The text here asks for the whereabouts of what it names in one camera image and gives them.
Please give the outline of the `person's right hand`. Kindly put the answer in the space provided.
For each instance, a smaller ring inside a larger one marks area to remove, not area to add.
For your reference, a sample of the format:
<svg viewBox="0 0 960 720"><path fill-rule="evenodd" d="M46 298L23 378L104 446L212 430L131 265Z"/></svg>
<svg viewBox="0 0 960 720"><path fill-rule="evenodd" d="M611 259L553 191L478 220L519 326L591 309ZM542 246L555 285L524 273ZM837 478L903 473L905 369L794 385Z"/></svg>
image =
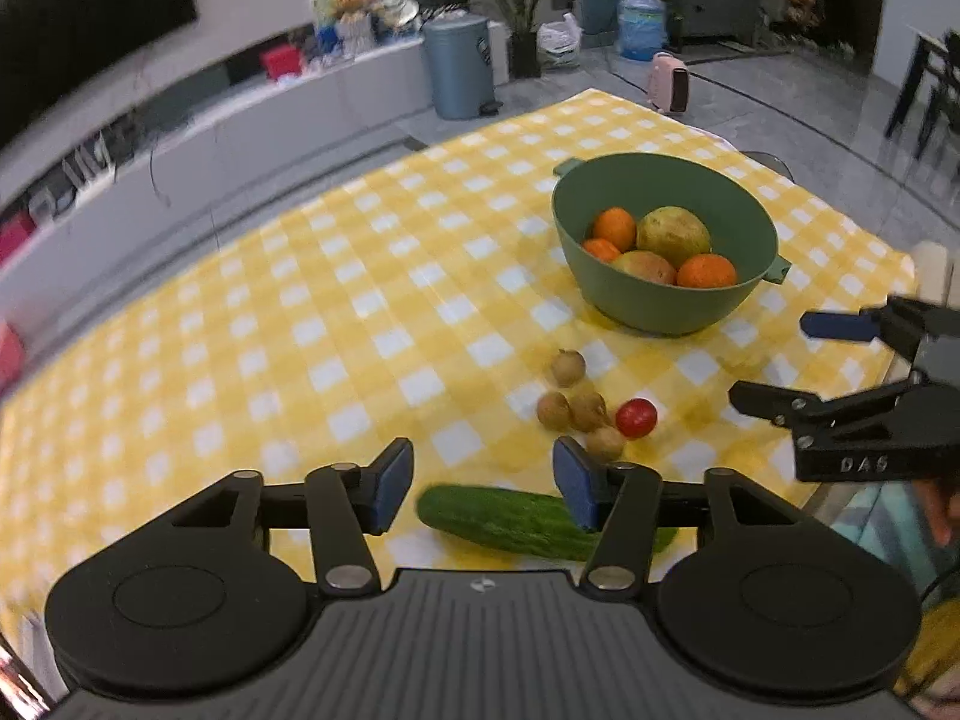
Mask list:
<svg viewBox="0 0 960 720"><path fill-rule="evenodd" d="M957 479L923 479L913 483L932 538L939 546L950 546L958 538L960 491Z"/></svg>

